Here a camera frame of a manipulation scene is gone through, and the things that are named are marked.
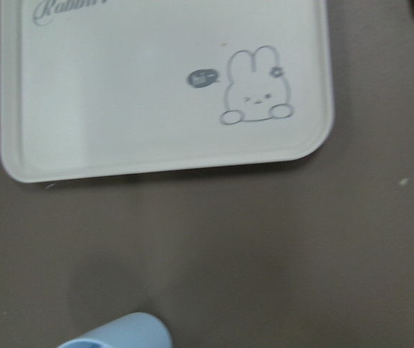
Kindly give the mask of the cream rabbit tray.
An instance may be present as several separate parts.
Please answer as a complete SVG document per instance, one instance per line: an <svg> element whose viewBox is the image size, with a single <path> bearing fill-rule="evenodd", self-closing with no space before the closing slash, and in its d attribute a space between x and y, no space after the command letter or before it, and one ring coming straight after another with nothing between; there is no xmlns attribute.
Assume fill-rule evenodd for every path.
<svg viewBox="0 0 414 348"><path fill-rule="evenodd" d="M334 124L326 1L1 1L22 183L284 162Z"/></svg>

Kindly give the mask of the light blue cup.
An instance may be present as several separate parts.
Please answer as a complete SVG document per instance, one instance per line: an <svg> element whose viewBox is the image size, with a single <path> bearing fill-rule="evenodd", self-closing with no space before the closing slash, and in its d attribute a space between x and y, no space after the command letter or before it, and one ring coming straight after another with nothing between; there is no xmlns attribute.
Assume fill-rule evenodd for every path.
<svg viewBox="0 0 414 348"><path fill-rule="evenodd" d="M173 347L165 324L145 312L135 312L99 326L60 347Z"/></svg>

